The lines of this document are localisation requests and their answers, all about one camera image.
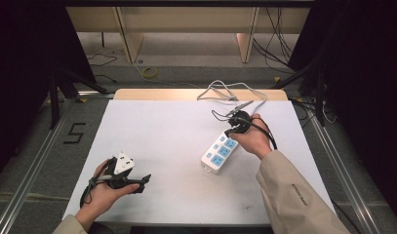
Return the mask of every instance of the person's right hand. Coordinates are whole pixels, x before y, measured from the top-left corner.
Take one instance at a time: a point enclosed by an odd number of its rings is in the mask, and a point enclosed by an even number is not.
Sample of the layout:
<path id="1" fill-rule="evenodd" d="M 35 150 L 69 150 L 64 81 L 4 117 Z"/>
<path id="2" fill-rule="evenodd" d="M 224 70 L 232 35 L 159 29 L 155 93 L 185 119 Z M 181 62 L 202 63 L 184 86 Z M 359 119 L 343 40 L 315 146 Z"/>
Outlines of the person's right hand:
<path id="1" fill-rule="evenodd" d="M 251 118 L 253 119 L 253 124 L 258 125 L 269 132 L 267 126 L 265 126 L 260 120 L 261 116 L 259 114 L 254 114 Z M 232 139 L 237 140 L 247 152 L 257 155 L 260 160 L 262 160 L 267 153 L 272 151 L 268 137 L 262 131 L 253 126 L 251 126 L 244 134 L 231 133 L 229 136 Z"/>

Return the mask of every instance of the white power strip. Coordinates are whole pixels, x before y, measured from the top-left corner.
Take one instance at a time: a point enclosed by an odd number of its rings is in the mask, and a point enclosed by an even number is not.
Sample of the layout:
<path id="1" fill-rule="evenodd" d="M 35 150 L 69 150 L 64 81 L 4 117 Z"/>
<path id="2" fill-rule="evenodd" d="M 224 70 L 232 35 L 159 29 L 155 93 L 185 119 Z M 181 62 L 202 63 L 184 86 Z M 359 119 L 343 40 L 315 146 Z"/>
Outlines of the white power strip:
<path id="1" fill-rule="evenodd" d="M 218 173 L 237 145 L 237 141 L 222 132 L 201 158 L 205 171 Z"/>

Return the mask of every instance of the white table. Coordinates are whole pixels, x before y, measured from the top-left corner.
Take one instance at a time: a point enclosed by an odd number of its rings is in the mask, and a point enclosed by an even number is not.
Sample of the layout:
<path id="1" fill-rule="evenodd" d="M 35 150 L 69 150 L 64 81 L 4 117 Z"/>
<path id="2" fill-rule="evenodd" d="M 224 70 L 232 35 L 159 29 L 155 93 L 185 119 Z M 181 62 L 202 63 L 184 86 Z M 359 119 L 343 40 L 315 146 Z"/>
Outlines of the white table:
<path id="1" fill-rule="evenodd" d="M 98 221 L 131 225 L 269 225 L 256 181 L 259 160 L 239 146 L 216 175 L 200 159 L 229 126 L 211 110 L 234 104 L 208 100 L 111 100 L 65 214 L 76 214 L 97 165 L 120 151 L 135 160 L 129 178 L 152 174 L 142 194 L 121 198 Z M 246 111 L 254 110 L 256 103 Z M 278 148 L 331 207 L 292 104 L 268 101 L 259 110 Z"/>

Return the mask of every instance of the white plug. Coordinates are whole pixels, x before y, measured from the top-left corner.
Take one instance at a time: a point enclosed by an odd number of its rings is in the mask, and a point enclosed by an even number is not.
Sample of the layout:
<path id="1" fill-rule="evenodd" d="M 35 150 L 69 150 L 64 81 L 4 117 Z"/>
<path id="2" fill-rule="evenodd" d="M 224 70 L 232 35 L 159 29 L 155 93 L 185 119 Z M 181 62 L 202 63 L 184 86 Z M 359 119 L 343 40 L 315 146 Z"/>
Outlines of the white plug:
<path id="1" fill-rule="evenodd" d="M 116 175 L 121 174 L 135 166 L 134 160 L 130 159 L 128 155 L 124 152 L 120 152 L 119 156 L 117 157 L 117 162 L 115 166 L 114 173 Z"/>

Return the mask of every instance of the beige sleeve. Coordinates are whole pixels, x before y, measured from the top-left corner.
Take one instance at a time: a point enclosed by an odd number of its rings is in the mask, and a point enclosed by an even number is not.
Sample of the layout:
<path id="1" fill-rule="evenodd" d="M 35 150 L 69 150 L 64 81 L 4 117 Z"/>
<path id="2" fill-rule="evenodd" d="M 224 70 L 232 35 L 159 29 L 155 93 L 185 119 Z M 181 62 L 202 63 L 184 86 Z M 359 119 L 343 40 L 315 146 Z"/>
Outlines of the beige sleeve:
<path id="1" fill-rule="evenodd" d="M 87 234 L 80 222 L 69 214 L 53 232 L 54 234 Z"/>
<path id="2" fill-rule="evenodd" d="M 349 233 L 280 151 L 272 151 L 263 158 L 257 180 L 275 234 Z"/>

